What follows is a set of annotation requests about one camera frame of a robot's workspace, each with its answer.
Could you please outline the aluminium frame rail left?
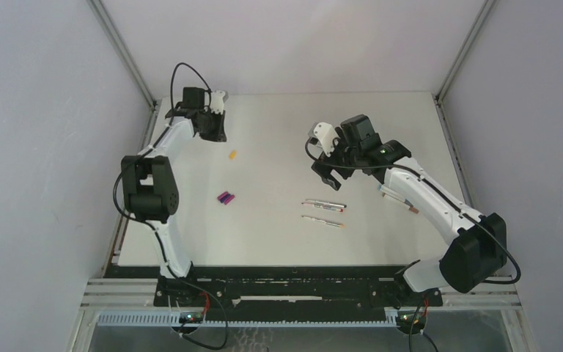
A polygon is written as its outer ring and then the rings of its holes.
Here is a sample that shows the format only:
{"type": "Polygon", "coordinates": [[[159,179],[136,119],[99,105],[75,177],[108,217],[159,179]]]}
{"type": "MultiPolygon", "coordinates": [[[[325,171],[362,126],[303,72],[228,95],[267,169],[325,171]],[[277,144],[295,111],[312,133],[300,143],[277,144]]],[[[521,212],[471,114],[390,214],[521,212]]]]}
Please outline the aluminium frame rail left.
{"type": "MultiPolygon", "coordinates": [[[[145,83],[143,75],[109,13],[106,3],[104,1],[89,1],[88,5],[99,21],[102,30],[113,46],[128,76],[147,105],[146,125],[139,143],[140,148],[146,147],[152,138],[155,128],[157,119],[156,106],[158,102],[154,99],[149,87],[145,83]]],[[[135,268],[142,268],[144,266],[155,266],[156,254],[149,232],[144,230],[140,224],[137,225],[133,221],[120,219],[114,235],[109,262],[122,267],[133,266],[135,268]]]]}

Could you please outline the white blue capped marker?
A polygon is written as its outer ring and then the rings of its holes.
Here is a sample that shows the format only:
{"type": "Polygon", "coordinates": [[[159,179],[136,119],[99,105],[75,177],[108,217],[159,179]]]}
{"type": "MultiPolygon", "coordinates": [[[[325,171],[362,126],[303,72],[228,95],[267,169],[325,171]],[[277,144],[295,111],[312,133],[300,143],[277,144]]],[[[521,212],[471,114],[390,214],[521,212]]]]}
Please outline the white blue capped marker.
{"type": "Polygon", "coordinates": [[[383,194],[388,194],[388,195],[392,195],[392,196],[399,196],[399,194],[394,191],[393,189],[385,186],[384,184],[379,185],[379,191],[383,194]]]}

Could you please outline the right controller board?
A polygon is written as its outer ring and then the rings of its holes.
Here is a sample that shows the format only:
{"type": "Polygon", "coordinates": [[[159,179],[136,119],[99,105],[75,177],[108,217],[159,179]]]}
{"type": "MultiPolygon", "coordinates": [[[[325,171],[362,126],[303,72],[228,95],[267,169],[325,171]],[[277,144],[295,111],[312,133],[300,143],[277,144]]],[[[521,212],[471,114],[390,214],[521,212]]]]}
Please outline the right controller board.
{"type": "Polygon", "coordinates": [[[412,314],[401,314],[397,317],[396,322],[399,326],[419,326],[423,325],[426,320],[426,317],[423,314],[420,314],[414,317],[412,314]]]}

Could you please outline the left controller board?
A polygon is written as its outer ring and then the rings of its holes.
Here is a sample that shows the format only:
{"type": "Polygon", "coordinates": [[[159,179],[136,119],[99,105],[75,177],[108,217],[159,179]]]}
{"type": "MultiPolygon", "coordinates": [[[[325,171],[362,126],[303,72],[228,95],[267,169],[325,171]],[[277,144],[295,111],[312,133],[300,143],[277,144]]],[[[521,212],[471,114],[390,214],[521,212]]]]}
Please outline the left controller board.
{"type": "Polygon", "coordinates": [[[180,315],[179,324],[180,325],[200,324],[204,321],[204,319],[205,316],[202,313],[195,313],[195,312],[185,313],[180,315]]]}

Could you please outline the white yellow marker pen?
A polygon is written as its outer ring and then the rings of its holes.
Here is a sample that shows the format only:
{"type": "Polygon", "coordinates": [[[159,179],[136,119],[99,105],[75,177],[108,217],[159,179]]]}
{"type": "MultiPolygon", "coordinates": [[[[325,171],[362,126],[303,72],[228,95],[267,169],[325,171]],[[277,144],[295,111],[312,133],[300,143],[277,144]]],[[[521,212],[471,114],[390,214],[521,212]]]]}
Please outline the white yellow marker pen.
{"type": "Polygon", "coordinates": [[[307,215],[301,215],[301,218],[303,219],[307,219],[310,221],[314,221],[317,223],[321,223],[321,224],[325,224],[328,226],[332,226],[332,227],[337,227],[337,228],[344,228],[345,225],[336,221],[331,221],[331,220],[327,220],[327,219],[321,219],[318,217],[314,217],[314,216],[307,216],[307,215]]]}

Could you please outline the controller board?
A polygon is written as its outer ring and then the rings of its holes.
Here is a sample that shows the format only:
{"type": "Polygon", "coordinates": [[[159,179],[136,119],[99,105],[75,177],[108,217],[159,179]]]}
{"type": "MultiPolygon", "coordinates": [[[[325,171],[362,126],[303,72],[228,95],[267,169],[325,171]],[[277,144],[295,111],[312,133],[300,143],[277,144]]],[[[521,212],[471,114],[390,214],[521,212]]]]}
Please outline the controller board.
{"type": "Polygon", "coordinates": [[[414,317],[412,314],[401,314],[397,317],[396,322],[399,326],[419,326],[423,325],[426,320],[426,317],[423,314],[420,314],[414,317]]]}
{"type": "Polygon", "coordinates": [[[195,312],[185,313],[180,315],[179,324],[180,325],[200,324],[204,321],[204,319],[205,316],[202,313],[195,313],[195,312]]]}

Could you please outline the magenta pen cap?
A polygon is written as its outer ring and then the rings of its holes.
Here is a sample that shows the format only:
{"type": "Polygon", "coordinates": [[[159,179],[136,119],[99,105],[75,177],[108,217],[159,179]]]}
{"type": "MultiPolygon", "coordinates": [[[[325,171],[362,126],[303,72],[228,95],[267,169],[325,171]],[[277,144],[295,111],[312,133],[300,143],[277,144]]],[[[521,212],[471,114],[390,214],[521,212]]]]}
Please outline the magenta pen cap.
{"type": "Polygon", "coordinates": [[[223,194],[220,194],[220,195],[218,196],[218,201],[221,202],[221,199],[222,199],[223,197],[225,197],[226,194],[228,194],[227,191],[225,191],[223,194]]]}
{"type": "Polygon", "coordinates": [[[233,199],[235,198],[234,194],[231,194],[229,199],[224,203],[225,205],[228,205],[233,199]]]}

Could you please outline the white red marker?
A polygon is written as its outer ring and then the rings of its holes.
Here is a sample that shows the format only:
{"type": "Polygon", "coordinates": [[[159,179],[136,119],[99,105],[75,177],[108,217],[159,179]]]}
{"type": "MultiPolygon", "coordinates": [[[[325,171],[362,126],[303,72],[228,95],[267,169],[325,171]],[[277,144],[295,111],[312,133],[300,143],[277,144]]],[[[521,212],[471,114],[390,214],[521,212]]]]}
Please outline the white red marker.
{"type": "Polygon", "coordinates": [[[329,210],[329,211],[334,211],[337,213],[341,213],[344,211],[343,207],[337,207],[334,205],[327,205],[327,204],[322,204],[322,203],[317,203],[317,202],[302,202],[302,205],[305,206],[309,206],[312,208],[318,208],[318,209],[322,209],[322,210],[329,210]]]}

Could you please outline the aluminium frame rail right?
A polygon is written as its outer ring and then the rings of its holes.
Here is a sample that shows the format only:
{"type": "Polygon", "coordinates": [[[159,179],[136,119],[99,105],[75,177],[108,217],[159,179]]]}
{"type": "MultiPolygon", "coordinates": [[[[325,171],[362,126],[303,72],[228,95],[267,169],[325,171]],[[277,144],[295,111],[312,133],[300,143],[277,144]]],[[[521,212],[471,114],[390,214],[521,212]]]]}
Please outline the aluminium frame rail right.
{"type": "Polygon", "coordinates": [[[446,99],[452,90],[460,71],[466,64],[470,53],[473,51],[479,36],[481,35],[487,21],[492,15],[495,7],[499,4],[496,0],[486,0],[482,2],[479,12],[476,14],[474,22],[472,23],[465,39],[458,49],[453,63],[448,69],[444,80],[442,81],[437,93],[433,95],[433,103],[436,112],[438,113],[444,138],[449,148],[449,154],[454,164],[457,180],[460,185],[463,199],[469,204],[474,204],[474,195],[471,191],[468,177],[466,175],[465,167],[463,166],[460,148],[457,146],[455,135],[452,133],[452,124],[446,111],[446,99]]]}

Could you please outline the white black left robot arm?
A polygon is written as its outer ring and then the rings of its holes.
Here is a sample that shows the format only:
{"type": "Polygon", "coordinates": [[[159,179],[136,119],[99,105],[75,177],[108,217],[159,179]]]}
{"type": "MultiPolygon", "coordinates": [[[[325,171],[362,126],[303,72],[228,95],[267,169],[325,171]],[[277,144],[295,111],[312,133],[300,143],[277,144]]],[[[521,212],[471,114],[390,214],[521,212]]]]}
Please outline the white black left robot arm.
{"type": "Polygon", "coordinates": [[[183,306],[194,304],[200,294],[188,275],[192,261],[186,254],[178,232],[176,212],[180,204],[172,162],[194,137],[209,142],[226,142],[224,131],[227,92],[186,87],[181,101],[167,112],[167,123],[155,141],[120,162],[114,188],[122,189],[124,205],[118,212],[130,221],[152,230],[160,274],[178,279],[172,297],[183,306]]]}

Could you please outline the aluminium frame rail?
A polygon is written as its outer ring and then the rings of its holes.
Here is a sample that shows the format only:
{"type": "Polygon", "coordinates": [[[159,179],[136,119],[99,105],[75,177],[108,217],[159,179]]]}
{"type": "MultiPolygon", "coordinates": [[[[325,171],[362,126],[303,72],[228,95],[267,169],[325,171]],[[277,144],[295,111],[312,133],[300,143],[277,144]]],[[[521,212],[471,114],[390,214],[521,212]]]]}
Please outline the aluminium frame rail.
{"type": "MultiPolygon", "coordinates": [[[[149,87],[145,83],[143,75],[109,13],[106,3],[104,1],[89,1],[88,5],[99,21],[102,30],[113,46],[128,76],[147,105],[146,125],[139,143],[140,148],[146,147],[152,138],[155,128],[157,119],[156,106],[158,102],[154,99],[149,87]]],[[[137,225],[133,221],[120,219],[114,235],[109,262],[122,267],[133,266],[135,268],[142,268],[144,266],[155,266],[156,254],[149,232],[144,230],[140,224],[137,225]]]]}
{"type": "Polygon", "coordinates": [[[482,2],[479,12],[476,14],[474,22],[472,23],[465,39],[458,49],[453,63],[448,69],[444,80],[442,81],[437,93],[433,95],[433,103],[436,112],[438,113],[444,138],[449,148],[449,154],[454,164],[457,180],[460,185],[463,199],[469,204],[474,204],[474,195],[471,191],[468,177],[466,175],[465,167],[463,166],[460,148],[457,146],[455,135],[452,133],[452,124],[446,111],[446,99],[452,90],[460,71],[466,64],[470,53],[473,51],[479,36],[481,35],[487,21],[492,15],[495,7],[499,4],[496,0],[486,0],[482,2]]]}

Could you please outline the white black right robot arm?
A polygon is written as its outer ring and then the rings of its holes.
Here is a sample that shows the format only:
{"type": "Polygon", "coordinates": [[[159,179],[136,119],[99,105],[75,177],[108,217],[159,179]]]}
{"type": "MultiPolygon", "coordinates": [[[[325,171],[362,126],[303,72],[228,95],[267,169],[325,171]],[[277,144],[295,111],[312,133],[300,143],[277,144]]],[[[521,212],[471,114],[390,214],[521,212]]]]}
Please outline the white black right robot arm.
{"type": "Polygon", "coordinates": [[[424,291],[436,288],[467,293],[480,283],[490,283],[511,260],[505,220],[497,213],[484,215],[449,193],[402,143],[382,141],[368,116],[351,117],[338,127],[317,122],[305,145],[321,149],[310,157],[312,170],[332,189],[341,186],[334,172],[345,180],[356,170],[372,176],[409,201],[444,240],[447,249],[441,257],[417,260],[400,272],[394,294],[401,304],[415,304],[424,291]]]}

